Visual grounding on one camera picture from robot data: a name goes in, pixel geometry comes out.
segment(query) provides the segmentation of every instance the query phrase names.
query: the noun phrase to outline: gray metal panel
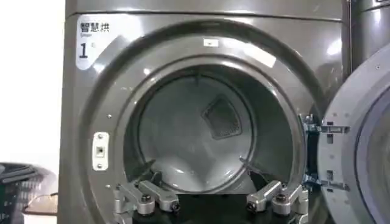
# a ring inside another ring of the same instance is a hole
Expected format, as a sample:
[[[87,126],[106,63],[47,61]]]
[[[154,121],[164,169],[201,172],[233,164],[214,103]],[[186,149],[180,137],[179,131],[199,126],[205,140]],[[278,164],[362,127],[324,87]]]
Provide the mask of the gray metal panel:
[[[67,0],[66,16],[88,12],[211,13],[343,20],[346,0]]]
[[[352,63],[357,68],[390,43],[390,7],[370,10],[357,16],[352,26]]]
[[[354,0],[353,4],[357,11],[363,12],[390,5],[390,0]]]
[[[95,224],[88,209],[86,198],[82,190],[80,166],[77,156],[76,139],[73,133],[77,130],[78,124],[74,123],[77,109],[74,103],[74,81],[76,79],[75,47],[76,30],[74,25],[77,18],[69,18],[65,23],[65,45],[64,45],[64,76],[62,88],[62,121],[61,121],[61,151],[60,151],[60,173],[58,192],[58,223],[85,223]]]
[[[330,96],[333,92],[332,89],[337,89],[345,78],[343,68],[346,67],[348,61],[345,61],[342,55],[344,25],[341,23],[307,20],[298,23],[292,19],[224,18],[223,16],[195,15],[128,16],[137,20],[141,29],[123,29],[124,33],[131,33],[134,39],[117,38],[98,58],[96,65],[100,64],[103,68],[110,66],[117,56],[133,43],[132,41],[148,36],[158,29],[197,19],[226,19],[261,30],[288,47],[310,71],[306,74],[313,78],[313,81],[308,83],[310,88],[321,89],[321,95]],[[90,155],[91,146],[81,139],[90,138],[92,130],[114,130],[121,111],[113,111],[112,108],[117,106],[115,104],[118,101],[124,100],[118,98],[119,94],[114,94],[116,98],[105,100],[104,104],[106,105],[101,106],[102,109],[99,111],[94,111],[92,107],[85,108],[87,105],[97,107],[100,103],[97,102],[97,97],[92,96],[92,94],[98,93],[100,96],[104,94],[105,88],[101,88],[102,86],[99,88],[98,83],[103,83],[101,79],[107,77],[102,77],[103,72],[98,68],[90,68],[86,71],[76,68],[77,19],[78,16],[73,16],[66,22],[59,223],[94,223],[96,220],[101,220],[102,216],[112,215],[112,201],[107,200],[107,198],[112,197],[112,192],[105,186],[115,183],[114,170],[111,166],[106,172],[93,172],[90,164],[85,164],[86,156]],[[284,89],[289,93],[295,93],[288,95],[293,102],[296,102],[294,109],[307,113],[312,105],[312,101],[307,100],[310,94],[304,93],[306,88],[303,88],[302,84],[296,84],[297,79],[292,71],[276,73],[279,76],[285,74],[287,75],[284,79],[279,79],[283,81],[283,86],[286,86],[286,83],[291,80],[295,83],[291,84],[290,82],[288,87]],[[119,93],[125,90],[118,88],[115,91]],[[123,93],[120,96],[125,97],[125,99],[128,97]],[[323,103],[320,101],[323,101],[322,97],[319,98],[318,103]],[[98,214],[96,212],[98,210],[105,212]],[[81,211],[81,213],[75,215],[75,211]]]

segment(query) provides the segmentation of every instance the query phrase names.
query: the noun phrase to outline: metal clamp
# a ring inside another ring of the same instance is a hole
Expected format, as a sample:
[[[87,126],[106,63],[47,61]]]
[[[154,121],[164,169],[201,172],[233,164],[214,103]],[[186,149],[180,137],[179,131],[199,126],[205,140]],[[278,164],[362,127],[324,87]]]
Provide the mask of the metal clamp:
[[[307,223],[309,213],[309,193],[297,184],[282,190],[272,199],[272,208],[278,215],[297,214],[297,223]]]
[[[178,212],[180,210],[179,198],[175,193],[165,191],[148,180],[139,182],[138,188],[141,192],[154,197],[162,211]]]
[[[282,190],[280,181],[271,181],[260,191],[249,194],[246,197],[247,209],[250,212],[263,212],[266,210],[267,202],[271,201],[274,196]]]
[[[136,209],[137,213],[140,215],[149,215],[154,212],[154,198],[148,194],[143,194],[132,184],[119,184],[114,190],[114,197],[115,214],[123,214],[129,211],[132,212],[134,209]]]

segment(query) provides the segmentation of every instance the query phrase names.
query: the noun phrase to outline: screw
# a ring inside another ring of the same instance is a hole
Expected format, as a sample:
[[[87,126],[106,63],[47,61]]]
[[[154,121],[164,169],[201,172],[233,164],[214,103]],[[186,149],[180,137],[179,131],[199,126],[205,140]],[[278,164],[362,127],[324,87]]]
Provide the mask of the screw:
[[[275,200],[277,202],[285,202],[287,200],[287,197],[284,194],[278,194],[275,196]]]
[[[180,204],[177,201],[172,202],[171,204],[171,210],[174,213],[178,213],[180,210]]]
[[[142,197],[141,197],[141,201],[142,202],[148,202],[148,201],[150,201],[151,200],[151,196],[150,195],[148,195],[148,194],[143,194],[142,195]]]
[[[246,209],[252,213],[256,213],[256,205],[255,203],[253,202],[248,202],[248,204],[246,204]]]

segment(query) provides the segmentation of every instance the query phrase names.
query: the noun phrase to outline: dryer door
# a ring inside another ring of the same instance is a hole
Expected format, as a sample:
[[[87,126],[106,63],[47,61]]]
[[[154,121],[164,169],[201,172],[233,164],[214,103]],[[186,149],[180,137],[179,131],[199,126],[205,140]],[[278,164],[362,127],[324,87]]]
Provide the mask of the dryer door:
[[[390,223],[390,44],[330,104],[318,169],[336,223]]]

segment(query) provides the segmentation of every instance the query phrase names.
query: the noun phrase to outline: stainless steel drum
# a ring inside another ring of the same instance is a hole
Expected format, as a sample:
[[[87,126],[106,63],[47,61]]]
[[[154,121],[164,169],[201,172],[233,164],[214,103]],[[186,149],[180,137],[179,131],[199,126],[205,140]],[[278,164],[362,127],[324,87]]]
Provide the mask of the stainless steel drum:
[[[288,121],[271,89],[233,68],[177,71],[137,105],[126,169],[133,169],[127,158],[136,150],[143,161],[156,160],[153,169],[177,192],[248,194],[253,184],[237,189],[249,177],[240,158],[287,182],[300,153],[292,150]]]

